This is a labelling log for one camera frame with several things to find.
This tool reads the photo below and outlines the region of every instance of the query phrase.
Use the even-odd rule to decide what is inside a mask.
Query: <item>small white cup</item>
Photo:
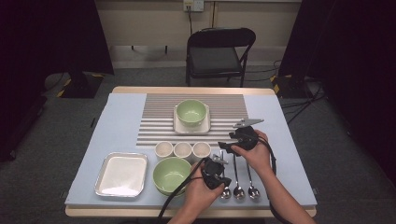
[[[198,162],[202,158],[209,157],[212,148],[206,142],[197,142],[192,147],[192,162]]]
[[[174,155],[173,145],[170,142],[159,142],[155,146],[155,155],[159,160],[172,157]]]
[[[174,147],[175,156],[188,161],[189,163],[192,162],[192,147],[190,143],[187,142],[179,142]]]

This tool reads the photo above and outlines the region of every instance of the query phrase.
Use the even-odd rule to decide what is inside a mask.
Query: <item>human hand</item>
[[[265,139],[265,141],[268,142],[268,137],[265,133],[259,130],[254,130],[254,132],[258,134],[260,138]],[[271,169],[270,152],[263,143],[258,142],[251,150],[244,150],[238,146],[231,146],[231,149],[244,157],[256,172],[259,170],[266,171],[268,168]]]
[[[193,170],[196,165],[197,163],[191,167],[191,170]],[[203,167],[204,165],[201,164],[201,167],[192,175],[192,181],[186,188],[186,200],[184,202],[184,206],[190,206],[191,209],[197,212],[197,215],[208,208],[224,190],[224,184],[221,184],[216,189],[207,187],[202,178],[201,169],[203,169]]]

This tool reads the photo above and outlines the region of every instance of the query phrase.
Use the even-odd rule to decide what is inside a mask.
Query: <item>white plate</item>
[[[174,108],[174,130],[176,133],[181,134],[206,134],[210,130],[210,112],[209,106],[206,105],[206,117],[202,120],[202,123],[196,127],[186,127],[177,117],[176,113],[177,105]]]
[[[135,197],[143,189],[148,158],[138,153],[110,153],[95,184],[101,196]]]

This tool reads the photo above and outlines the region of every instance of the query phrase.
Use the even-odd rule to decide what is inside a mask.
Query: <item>spoon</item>
[[[221,160],[224,160],[224,156],[223,156],[223,151],[220,151],[220,158]],[[225,187],[223,192],[220,195],[220,198],[222,199],[229,199],[231,198],[231,190],[228,187]]]
[[[248,166],[248,162],[247,162],[247,174],[248,174],[248,179],[250,181],[250,187],[247,190],[248,196],[251,199],[258,199],[258,198],[260,198],[260,192],[258,189],[254,188],[254,186],[253,186],[253,182],[251,181],[251,174],[250,174],[250,168]]]
[[[235,154],[233,154],[233,169],[235,170],[235,180],[236,180],[236,187],[233,190],[233,196],[235,196],[236,199],[243,199],[245,198],[245,192],[241,187],[239,187],[238,174],[236,172]]]

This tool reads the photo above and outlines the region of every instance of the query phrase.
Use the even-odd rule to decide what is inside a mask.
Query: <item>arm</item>
[[[259,137],[268,139],[265,133],[257,130],[256,133]],[[270,153],[263,143],[259,142],[249,151],[237,146],[232,146],[232,150],[244,157],[256,171],[264,184],[271,204],[283,218],[294,224],[315,223],[275,176],[270,165]]]
[[[198,169],[191,178],[193,179],[186,188],[186,199],[183,206],[168,223],[190,224],[203,211],[206,210],[222,193],[224,185],[210,189],[202,179],[201,169]]]

